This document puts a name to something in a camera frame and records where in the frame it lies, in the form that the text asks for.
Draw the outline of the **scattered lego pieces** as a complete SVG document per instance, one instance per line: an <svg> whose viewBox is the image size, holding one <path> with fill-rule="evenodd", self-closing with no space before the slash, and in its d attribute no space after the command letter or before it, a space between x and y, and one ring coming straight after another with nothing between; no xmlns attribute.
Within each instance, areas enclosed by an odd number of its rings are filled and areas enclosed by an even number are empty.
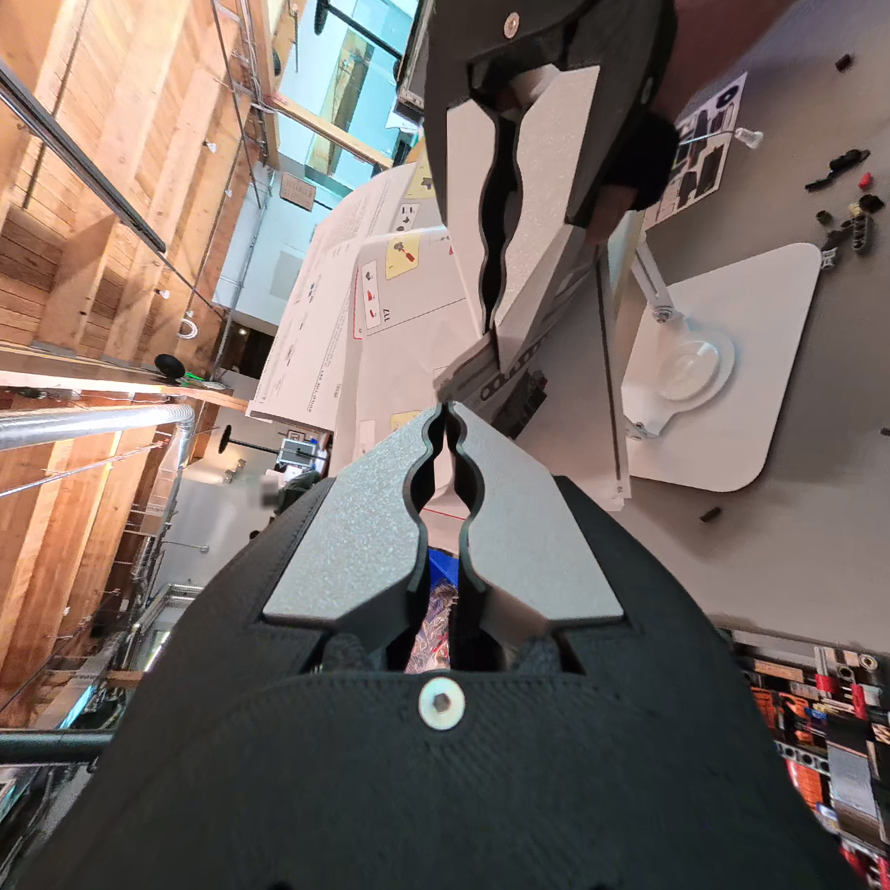
<svg viewBox="0 0 890 890"><path fill-rule="evenodd" d="M834 273L849 258L869 257L888 223L888 138L854 144L831 158L805 185L815 200L820 272Z"/></svg>

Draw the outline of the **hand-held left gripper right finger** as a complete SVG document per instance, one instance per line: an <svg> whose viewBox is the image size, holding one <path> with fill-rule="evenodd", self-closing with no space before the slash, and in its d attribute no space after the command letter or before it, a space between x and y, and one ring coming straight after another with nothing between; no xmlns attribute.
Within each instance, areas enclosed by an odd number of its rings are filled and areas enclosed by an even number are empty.
<svg viewBox="0 0 890 890"><path fill-rule="evenodd" d="M480 626L499 643L625 617L551 473L459 402L446 430L455 489L468 507L460 567L481 597Z"/></svg>

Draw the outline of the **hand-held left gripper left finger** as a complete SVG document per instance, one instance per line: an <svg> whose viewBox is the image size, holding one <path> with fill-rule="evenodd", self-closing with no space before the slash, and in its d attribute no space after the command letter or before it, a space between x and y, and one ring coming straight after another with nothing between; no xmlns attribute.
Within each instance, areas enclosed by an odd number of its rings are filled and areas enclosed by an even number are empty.
<svg viewBox="0 0 890 890"><path fill-rule="evenodd" d="M420 513L435 490L443 405L347 466L333 481L263 607L270 623L341 633L403 633L427 567Z"/></svg>

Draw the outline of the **lego instruction booklet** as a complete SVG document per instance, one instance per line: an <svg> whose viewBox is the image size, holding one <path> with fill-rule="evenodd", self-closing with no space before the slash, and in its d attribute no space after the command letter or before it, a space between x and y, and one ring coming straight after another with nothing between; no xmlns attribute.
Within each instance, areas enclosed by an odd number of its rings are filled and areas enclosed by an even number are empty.
<svg viewBox="0 0 890 890"><path fill-rule="evenodd" d="M600 262L574 284L565 314L509 382L544 382L541 405L499 430L619 511L629 476L606 392L609 278ZM317 226L249 413L332 433L336 474L433 406L436 379L478 338L422 154Z"/></svg>

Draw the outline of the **white book stand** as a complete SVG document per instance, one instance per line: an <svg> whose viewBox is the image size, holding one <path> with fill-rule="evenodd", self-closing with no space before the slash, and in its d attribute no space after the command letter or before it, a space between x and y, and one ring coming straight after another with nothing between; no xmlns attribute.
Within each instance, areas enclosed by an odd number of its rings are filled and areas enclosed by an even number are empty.
<svg viewBox="0 0 890 890"><path fill-rule="evenodd" d="M821 255L799 242L673 285L629 213L615 283L645 297L621 387L630 476L715 493L751 484L771 448Z"/></svg>

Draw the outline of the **silver air duct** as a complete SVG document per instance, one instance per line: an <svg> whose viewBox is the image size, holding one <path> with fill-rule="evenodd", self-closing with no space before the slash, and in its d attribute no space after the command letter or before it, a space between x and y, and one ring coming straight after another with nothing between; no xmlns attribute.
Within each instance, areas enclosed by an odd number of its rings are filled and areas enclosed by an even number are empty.
<svg viewBox="0 0 890 890"><path fill-rule="evenodd" d="M177 426L181 433L180 444L173 447L176 480L179 481L187 464L187 453L196 427L193 408L183 404L140 403L126 407L5 410L1 414L1 451L168 425Z"/></svg>

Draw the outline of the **person's right forearm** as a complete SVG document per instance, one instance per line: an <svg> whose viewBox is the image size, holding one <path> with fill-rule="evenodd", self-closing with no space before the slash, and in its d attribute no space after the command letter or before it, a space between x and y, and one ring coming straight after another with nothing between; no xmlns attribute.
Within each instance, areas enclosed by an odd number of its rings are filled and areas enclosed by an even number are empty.
<svg viewBox="0 0 890 890"><path fill-rule="evenodd" d="M792 6L793 1L675 1L673 49L652 111L677 119L690 99L726 73Z"/></svg>

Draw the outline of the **sticker sheet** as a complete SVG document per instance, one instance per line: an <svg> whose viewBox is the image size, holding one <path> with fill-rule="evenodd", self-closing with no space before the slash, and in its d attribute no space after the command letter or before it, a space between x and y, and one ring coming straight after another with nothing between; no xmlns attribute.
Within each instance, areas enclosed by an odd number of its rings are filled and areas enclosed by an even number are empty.
<svg viewBox="0 0 890 890"><path fill-rule="evenodd" d="M742 72L677 123L680 143L668 185L661 200L645 212L644 230L694 206L719 187L747 77Z"/></svg>

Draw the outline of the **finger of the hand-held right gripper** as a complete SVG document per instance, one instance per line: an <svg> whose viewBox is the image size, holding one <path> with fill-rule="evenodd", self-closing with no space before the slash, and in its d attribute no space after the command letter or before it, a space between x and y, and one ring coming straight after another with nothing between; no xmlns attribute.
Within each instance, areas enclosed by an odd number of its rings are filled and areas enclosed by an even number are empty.
<svg viewBox="0 0 890 890"><path fill-rule="evenodd" d="M484 284L495 258L496 192L490 189L496 158L496 123L479 103L447 112L447 229L473 326L480 336L491 329L491 295Z"/></svg>
<svg viewBox="0 0 890 890"><path fill-rule="evenodd" d="M512 371L550 330L595 261L595 249L585 245L585 227L566 219L599 73L590 66L556 74L519 125L521 203L494 312L501 372Z"/></svg>

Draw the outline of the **black floor lamp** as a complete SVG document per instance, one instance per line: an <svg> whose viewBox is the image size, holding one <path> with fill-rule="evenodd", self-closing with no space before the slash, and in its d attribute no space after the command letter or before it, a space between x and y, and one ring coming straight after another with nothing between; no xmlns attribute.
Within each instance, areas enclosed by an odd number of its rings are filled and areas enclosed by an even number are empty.
<svg viewBox="0 0 890 890"><path fill-rule="evenodd" d="M240 440L240 439L233 439L232 438L232 425L227 425L223 429L223 433L219 439L219 443L217 446L217 453L220 455L223 454L228 449L230 444L233 444L234 446L239 447L239 448L248 449L251 451L261 451L263 453L273 454L273 455L278 455L280 452L280 447L271 448L271 447L267 447L267 446L261 446L258 444L254 444L252 442Z"/></svg>

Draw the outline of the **person's right hand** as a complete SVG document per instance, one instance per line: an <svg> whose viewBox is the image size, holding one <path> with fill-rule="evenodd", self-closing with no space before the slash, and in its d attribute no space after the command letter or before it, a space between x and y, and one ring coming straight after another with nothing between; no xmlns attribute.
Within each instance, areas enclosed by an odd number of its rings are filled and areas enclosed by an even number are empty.
<svg viewBox="0 0 890 890"><path fill-rule="evenodd" d="M604 176L585 230L585 240L604 244L628 212L642 212L661 200L679 143L671 120L647 111Z"/></svg>

